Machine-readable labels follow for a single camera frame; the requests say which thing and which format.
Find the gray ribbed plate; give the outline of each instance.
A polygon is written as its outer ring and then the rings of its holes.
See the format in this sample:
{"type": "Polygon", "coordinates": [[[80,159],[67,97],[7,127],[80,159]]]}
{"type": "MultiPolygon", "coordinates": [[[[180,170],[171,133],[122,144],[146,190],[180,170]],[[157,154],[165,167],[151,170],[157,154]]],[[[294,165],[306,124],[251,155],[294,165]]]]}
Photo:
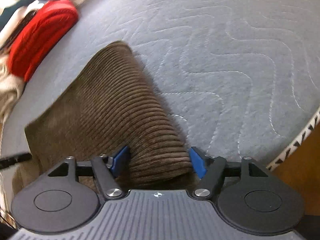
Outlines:
{"type": "Polygon", "coordinates": [[[121,200],[106,202],[83,227],[60,235],[20,230],[12,240],[245,240],[302,239],[294,232],[252,236],[226,224],[211,203],[190,198],[184,190],[132,190],[121,200]]]}

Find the metal screw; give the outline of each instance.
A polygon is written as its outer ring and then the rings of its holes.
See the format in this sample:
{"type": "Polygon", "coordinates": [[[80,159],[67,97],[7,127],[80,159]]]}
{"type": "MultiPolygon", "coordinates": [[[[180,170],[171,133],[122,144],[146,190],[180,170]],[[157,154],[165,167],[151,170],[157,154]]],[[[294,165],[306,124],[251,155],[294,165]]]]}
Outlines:
{"type": "Polygon", "coordinates": [[[198,197],[207,197],[210,195],[210,191],[205,188],[196,189],[194,193],[198,197]]]}
{"type": "Polygon", "coordinates": [[[109,197],[119,197],[122,194],[122,191],[118,188],[112,188],[106,191],[106,194],[109,197]]]}

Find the circular cap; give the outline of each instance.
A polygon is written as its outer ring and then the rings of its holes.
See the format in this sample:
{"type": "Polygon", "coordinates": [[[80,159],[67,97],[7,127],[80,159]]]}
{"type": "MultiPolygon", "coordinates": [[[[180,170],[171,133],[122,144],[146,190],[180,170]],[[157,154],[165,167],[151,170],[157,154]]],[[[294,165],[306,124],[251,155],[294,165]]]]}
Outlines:
{"type": "Polygon", "coordinates": [[[112,188],[106,191],[106,194],[109,197],[119,197],[122,194],[122,191],[118,188],[112,188]]]}
{"type": "Polygon", "coordinates": [[[210,195],[210,191],[205,188],[196,189],[194,193],[198,197],[207,197],[210,195]]]}
{"type": "Polygon", "coordinates": [[[48,190],[40,193],[35,198],[35,205],[38,209],[47,212],[59,211],[71,204],[72,196],[62,190],[48,190]]]}
{"type": "Polygon", "coordinates": [[[282,199],[277,194],[267,190],[250,192],[244,197],[244,201],[248,207],[259,212],[277,210],[282,204],[282,199]]]}

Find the red cloth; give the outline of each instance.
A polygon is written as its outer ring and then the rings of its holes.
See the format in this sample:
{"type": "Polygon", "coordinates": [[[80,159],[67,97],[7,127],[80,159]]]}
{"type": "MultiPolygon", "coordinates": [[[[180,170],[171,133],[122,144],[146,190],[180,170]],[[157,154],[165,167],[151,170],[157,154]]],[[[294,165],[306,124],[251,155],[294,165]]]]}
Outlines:
{"type": "Polygon", "coordinates": [[[47,2],[13,42],[9,71],[29,81],[47,53],[78,21],[70,0],[47,2]]]}

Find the gray quilted mattress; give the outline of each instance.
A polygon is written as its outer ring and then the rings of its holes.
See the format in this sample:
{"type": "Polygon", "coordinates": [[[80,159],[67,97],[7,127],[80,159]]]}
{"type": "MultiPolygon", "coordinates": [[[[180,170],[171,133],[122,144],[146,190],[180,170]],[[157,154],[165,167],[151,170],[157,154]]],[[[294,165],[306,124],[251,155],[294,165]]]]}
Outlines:
{"type": "Polygon", "coordinates": [[[28,151],[24,127],[116,40],[133,48],[186,145],[212,156],[268,164],[319,106],[320,0],[86,0],[78,9],[6,122],[2,155],[28,151]]]}

